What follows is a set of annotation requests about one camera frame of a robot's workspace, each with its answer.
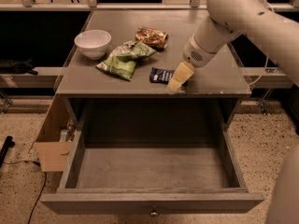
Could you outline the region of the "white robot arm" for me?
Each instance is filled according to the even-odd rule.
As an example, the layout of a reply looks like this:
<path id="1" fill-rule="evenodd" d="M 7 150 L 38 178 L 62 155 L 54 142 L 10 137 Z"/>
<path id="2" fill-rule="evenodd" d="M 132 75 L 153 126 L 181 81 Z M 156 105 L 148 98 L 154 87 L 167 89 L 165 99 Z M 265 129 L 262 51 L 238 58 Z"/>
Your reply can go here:
<path id="1" fill-rule="evenodd" d="M 207 0 L 208 15 L 186 43 L 189 69 L 208 64 L 217 52 L 245 35 L 282 72 L 299 85 L 299 23 L 259 0 Z M 286 157 L 273 190 L 265 224 L 299 224 L 299 145 Z"/>

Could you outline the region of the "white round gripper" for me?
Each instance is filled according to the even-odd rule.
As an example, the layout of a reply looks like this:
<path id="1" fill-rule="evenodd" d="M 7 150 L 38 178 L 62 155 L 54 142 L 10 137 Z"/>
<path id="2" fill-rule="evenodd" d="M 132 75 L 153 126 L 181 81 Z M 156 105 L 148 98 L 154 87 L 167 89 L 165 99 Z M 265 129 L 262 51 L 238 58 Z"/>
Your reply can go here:
<path id="1" fill-rule="evenodd" d="M 183 58 L 186 62 L 178 65 L 172 78 L 167 84 L 166 91 L 169 94 L 177 93 L 180 87 L 194 74 L 194 67 L 207 65 L 215 54 L 204 51 L 191 36 L 183 49 Z"/>

